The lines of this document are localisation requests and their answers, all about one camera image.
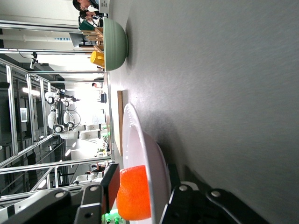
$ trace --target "white box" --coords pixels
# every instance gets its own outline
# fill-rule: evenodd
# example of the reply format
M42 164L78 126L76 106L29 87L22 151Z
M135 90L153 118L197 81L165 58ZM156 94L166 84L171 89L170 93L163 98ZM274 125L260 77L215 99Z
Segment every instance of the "white box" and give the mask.
M109 3L110 3L110 0L100 0L99 12L108 14L109 13Z

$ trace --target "green bowl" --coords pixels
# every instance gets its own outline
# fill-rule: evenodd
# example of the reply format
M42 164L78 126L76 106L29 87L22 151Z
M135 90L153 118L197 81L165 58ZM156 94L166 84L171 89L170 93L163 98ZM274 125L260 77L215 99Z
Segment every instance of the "green bowl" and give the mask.
M105 70L122 66L128 56L128 38L121 25L111 19L103 20Z

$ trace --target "ceiling light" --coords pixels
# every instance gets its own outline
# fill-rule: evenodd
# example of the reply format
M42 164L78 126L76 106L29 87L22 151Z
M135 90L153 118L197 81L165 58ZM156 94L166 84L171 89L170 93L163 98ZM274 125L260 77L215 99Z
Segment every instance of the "ceiling light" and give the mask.
M65 153L65 156L68 156L71 153L71 150L67 150L67 152Z
M45 186L46 184L46 180L43 180L39 185L38 185L38 188L42 188L43 186Z
M23 87L22 90L25 93L29 93L29 89L26 88L26 87ZM39 91L37 91L37 90L31 90L31 94L35 95L35 96L40 96L41 95L41 93Z

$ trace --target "screw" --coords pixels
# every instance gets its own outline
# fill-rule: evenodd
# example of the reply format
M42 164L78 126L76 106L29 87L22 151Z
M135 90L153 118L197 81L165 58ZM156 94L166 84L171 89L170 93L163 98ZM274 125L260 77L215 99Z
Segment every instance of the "screw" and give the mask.
M214 197L220 197L221 196L220 192L216 191L216 190L212 191L211 195L214 196Z
M95 191L96 189L98 189L99 187L98 186L92 186L92 187L90 187L90 191Z
M59 192L57 194L55 194L55 197L59 198L62 197L65 194L65 192Z
M186 185L181 185L181 186L179 186L179 189L180 189L181 191L186 191L188 188L187 188Z

